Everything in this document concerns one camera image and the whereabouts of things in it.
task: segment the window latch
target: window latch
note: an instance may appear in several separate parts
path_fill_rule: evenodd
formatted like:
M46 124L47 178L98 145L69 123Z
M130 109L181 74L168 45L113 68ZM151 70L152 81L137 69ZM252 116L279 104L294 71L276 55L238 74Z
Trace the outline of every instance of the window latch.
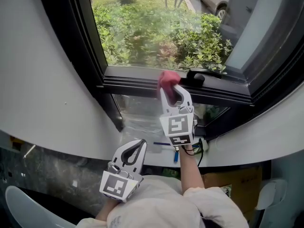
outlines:
M188 85L193 87L202 87L205 81L204 75L209 75L220 79L222 78L222 75L220 73L213 72L204 68L192 67L187 73Z

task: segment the black window frame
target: black window frame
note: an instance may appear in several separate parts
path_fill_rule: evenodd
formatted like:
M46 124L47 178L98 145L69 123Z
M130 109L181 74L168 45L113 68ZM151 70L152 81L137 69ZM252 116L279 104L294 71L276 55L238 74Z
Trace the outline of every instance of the black window frame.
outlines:
M49 21L75 70L92 96L103 107L117 130L123 119L112 94L156 98L157 80L162 69L108 66L95 25L90 0L41 0ZM187 89L195 103L229 107L224 114L196 135L214 139L260 115L304 80L304 38L288 59L260 87L235 81L229 75L218 79L204 75L202 86L193 86L187 73L178 72L180 85Z

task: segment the forearm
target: forearm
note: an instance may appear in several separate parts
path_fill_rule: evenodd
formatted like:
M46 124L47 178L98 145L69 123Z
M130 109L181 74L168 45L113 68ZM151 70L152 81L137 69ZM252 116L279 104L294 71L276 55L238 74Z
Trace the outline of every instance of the forearm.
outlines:
M108 198L103 208L99 211L95 219L106 221L109 213L119 204L118 201Z
M192 146L186 145L185 148L191 150ZM189 188L204 188L204 182L195 157L188 155L183 148L180 148L180 162L182 193Z

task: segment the white shirt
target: white shirt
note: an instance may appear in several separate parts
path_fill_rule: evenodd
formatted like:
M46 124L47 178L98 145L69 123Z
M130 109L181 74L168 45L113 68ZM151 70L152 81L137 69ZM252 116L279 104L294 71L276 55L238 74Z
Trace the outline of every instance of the white shirt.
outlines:
M182 195L179 180L144 176L130 200L116 206L107 222L87 218L76 228L204 228L200 214L223 228L249 227L220 188L190 188Z

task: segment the window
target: window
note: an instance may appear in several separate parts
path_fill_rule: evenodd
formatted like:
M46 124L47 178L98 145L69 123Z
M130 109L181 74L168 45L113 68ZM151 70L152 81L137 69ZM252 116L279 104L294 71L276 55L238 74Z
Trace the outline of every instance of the window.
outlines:
M157 122L162 70L181 76L215 138L303 80L304 0L42 0L91 94L122 130Z

